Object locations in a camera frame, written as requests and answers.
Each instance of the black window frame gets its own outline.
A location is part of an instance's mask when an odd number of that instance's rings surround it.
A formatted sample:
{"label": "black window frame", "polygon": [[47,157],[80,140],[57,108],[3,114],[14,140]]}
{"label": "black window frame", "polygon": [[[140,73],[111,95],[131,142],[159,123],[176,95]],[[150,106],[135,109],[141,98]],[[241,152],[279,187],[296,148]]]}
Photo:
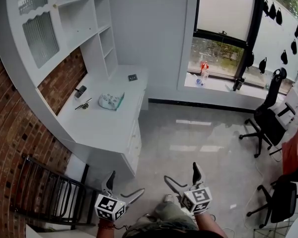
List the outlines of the black window frame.
{"label": "black window frame", "polygon": [[199,7],[200,7],[200,0],[197,0],[193,37],[204,38],[204,39],[209,39],[209,40],[213,40],[213,41],[219,41],[219,42],[223,42],[223,43],[230,44],[230,45],[237,46],[237,47],[244,49],[240,63],[238,65],[236,73],[232,79],[232,81],[235,82],[234,86],[233,86],[234,91],[236,91],[237,86],[239,84],[238,79],[242,78],[242,76],[246,70],[246,59],[253,52],[253,48],[255,46],[255,42],[257,39],[258,32],[259,32],[259,27],[260,27],[261,20],[262,20],[264,3],[265,3],[265,0],[254,0],[254,9],[253,9],[253,14],[252,14],[252,18],[251,18],[251,23],[250,23],[246,41],[244,41],[244,40],[240,40],[240,39],[237,39],[234,37],[227,36],[226,34],[215,33],[215,32],[197,29]]}

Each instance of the plastic bottle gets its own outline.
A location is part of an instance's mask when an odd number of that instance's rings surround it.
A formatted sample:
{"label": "plastic bottle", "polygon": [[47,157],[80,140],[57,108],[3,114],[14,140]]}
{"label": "plastic bottle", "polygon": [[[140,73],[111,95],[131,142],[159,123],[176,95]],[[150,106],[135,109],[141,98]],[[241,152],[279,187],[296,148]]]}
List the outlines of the plastic bottle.
{"label": "plastic bottle", "polygon": [[196,82],[198,85],[203,85],[202,80],[199,79],[199,78],[197,77],[196,74],[193,74],[193,76],[195,77],[195,82]]}
{"label": "plastic bottle", "polygon": [[205,84],[206,81],[208,80],[209,77],[209,69],[206,68],[204,69],[204,74],[203,74],[203,78],[202,78],[202,84]]}

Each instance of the wrist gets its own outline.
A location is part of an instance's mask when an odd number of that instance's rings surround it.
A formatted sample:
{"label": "wrist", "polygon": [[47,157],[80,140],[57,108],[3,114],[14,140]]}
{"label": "wrist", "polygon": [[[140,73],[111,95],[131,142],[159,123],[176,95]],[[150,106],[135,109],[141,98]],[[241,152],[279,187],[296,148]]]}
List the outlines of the wrist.
{"label": "wrist", "polygon": [[114,222],[105,219],[99,219],[98,227],[105,229],[114,229]]}

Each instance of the office chair base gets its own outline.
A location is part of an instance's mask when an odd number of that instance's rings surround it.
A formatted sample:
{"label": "office chair base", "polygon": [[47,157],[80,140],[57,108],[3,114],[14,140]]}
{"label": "office chair base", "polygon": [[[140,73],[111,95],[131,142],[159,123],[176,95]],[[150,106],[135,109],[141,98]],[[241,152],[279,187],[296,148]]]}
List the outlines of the office chair base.
{"label": "office chair base", "polygon": [[270,150],[273,145],[269,141],[269,139],[266,137],[266,135],[261,132],[261,130],[257,127],[257,125],[251,119],[245,120],[244,123],[245,124],[250,123],[252,125],[252,127],[255,129],[256,132],[255,133],[250,133],[250,134],[245,134],[245,135],[241,134],[238,138],[242,140],[245,137],[258,137],[258,150],[257,150],[257,154],[254,154],[254,158],[258,158],[259,155],[261,154],[261,151],[262,151],[262,142],[263,142],[263,140],[269,145],[268,148],[267,148],[268,150]]}

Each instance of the red brick wall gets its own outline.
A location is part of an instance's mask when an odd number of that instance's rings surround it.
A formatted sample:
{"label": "red brick wall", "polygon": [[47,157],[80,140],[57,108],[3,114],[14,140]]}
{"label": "red brick wall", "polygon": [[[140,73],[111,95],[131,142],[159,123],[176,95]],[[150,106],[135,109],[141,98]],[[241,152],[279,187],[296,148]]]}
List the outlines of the red brick wall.
{"label": "red brick wall", "polygon": [[[85,74],[77,49],[42,82],[40,90],[55,113]],[[14,200],[22,155],[28,154],[64,172],[71,152],[32,113],[0,60],[0,238],[25,235],[26,220],[10,212],[9,205]]]}
{"label": "red brick wall", "polygon": [[56,115],[86,74],[83,57],[77,48],[39,85],[41,94]]}

